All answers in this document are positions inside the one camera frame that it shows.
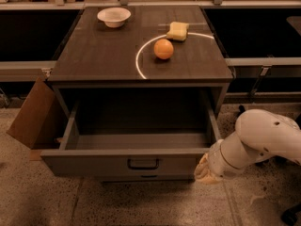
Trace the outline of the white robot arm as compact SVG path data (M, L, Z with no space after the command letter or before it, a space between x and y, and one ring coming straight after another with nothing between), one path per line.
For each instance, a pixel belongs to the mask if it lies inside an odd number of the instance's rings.
M201 157L195 180L206 185L219 183L273 156L301 165L300 126L288 117L250 109L238 117L233 133L219 139Z

